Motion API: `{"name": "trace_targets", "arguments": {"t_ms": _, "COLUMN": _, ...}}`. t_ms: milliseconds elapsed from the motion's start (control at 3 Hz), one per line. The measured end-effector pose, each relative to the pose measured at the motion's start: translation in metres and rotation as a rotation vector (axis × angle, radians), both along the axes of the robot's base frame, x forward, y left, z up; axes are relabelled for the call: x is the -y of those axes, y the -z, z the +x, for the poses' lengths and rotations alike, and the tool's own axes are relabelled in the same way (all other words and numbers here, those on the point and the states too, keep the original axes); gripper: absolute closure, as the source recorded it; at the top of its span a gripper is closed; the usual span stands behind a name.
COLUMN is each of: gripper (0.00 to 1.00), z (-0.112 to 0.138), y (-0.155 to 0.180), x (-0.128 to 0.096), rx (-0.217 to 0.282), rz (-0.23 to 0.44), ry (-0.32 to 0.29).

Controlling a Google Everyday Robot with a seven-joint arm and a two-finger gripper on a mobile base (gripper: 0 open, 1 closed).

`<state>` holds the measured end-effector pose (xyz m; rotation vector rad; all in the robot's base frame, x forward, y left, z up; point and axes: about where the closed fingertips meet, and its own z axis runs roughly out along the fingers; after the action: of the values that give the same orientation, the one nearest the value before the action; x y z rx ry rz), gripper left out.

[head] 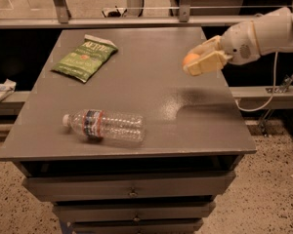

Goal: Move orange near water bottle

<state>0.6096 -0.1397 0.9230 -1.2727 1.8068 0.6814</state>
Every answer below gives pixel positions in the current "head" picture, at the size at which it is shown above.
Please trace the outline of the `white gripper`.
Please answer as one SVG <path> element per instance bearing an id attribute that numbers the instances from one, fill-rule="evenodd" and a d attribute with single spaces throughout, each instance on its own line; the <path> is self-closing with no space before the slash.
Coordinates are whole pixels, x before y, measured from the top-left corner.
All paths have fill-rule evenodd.
<path id="1" fill-rule="evenodd" d="M 228 62 L 243 65 L 261 56 L 252 20 L 235 24 L 222 36 L 216 35 L 190 51 L 199 55 L 183 65 L 183 71 L 191 76 L 221 70 Z"/>

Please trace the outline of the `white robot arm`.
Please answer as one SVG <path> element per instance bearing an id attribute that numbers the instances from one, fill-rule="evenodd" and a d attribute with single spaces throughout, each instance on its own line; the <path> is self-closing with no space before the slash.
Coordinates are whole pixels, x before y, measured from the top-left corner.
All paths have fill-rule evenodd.
<path id="1" fill-rule="evenodd" d="M 223 69 L 227 63 L 242 65 L 271 53 L 293 53 L 292 9 L 282 7 L 255 19 L 234 24 L 188 53 L 195 58 L 182 64 L 191 76 Z"/>

